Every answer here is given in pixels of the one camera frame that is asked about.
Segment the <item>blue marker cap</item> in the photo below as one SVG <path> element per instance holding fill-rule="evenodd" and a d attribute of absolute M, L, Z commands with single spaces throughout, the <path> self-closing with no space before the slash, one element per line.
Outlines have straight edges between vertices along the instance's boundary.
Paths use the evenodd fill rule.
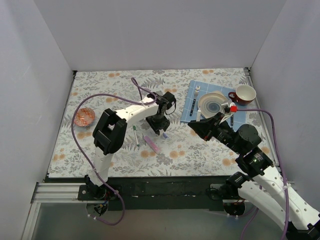
<path fill-rule="evenodd" d="M 162 135 L 165 139 L 168 138 L 168 135 L 165 132 L 163 132 Z"/>

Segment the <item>white green-tipped marker pen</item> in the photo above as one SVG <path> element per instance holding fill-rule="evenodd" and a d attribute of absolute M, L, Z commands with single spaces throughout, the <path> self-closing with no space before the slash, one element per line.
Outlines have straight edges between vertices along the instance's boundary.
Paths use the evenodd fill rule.
<path fill-rule="evenodd" d="M 139 146 L 140 146 L 140 143 L 139 143 L 139 139 L 138 139 L 137 131 L 134 129 L 134 130 L 133 130 L 133 133 L 134 133 L 134 137 L 135 137 L 136 145 L 137 145 L 137 147 L 139 147 Z"/>

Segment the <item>pink highlighter pen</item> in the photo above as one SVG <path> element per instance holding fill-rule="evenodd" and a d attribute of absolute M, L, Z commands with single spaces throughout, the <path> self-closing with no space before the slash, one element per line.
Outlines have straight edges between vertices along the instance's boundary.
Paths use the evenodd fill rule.
<path fill-rule="evenodd" d="M 143 139 L 156 154 L 159 154 L 161 152 L 160 148 L 151 140 L 150 137 L 145 135 Z"/>

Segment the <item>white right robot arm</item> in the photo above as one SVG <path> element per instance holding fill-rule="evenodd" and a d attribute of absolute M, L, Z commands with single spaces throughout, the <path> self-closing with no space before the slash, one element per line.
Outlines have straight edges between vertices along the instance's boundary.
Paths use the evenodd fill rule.
<path fill-rule="evenodd" d="M 219 112 L 211 118 L 192 120 L 188 126 L 203 140 L 215 138 L 238 154 L 241 171 L 231 175 L 218 192 L 232 199 L 243 198 L 271 218 L 288 240 L 318 240 L 320 213 L 286 181 L 273 161 L 258 147 L 262 141 L 256 128 L 241 125 L 234 131 Z"/>

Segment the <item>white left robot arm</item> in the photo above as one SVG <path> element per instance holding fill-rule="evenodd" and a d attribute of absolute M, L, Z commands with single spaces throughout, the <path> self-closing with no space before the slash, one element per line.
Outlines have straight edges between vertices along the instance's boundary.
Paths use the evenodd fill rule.
<path fill-rule="evenodd" d="M 108 181 L 113 155 L 122 147 L 127 129 L 145 119 L 159 136 L 170 126 L 170 121 L 165 117 L 166 111 L 176 107 L 176 103 L 175 96 L 170 92 L 162 96 L 152 92 L 137 104 L 115 111 L 109 108 L 104 110 L 92 134 L 94 168 L 92 173 L 84 177 L 86 192 L 95 200 L 103 199 L 107 193 L 104 184 Z"/>

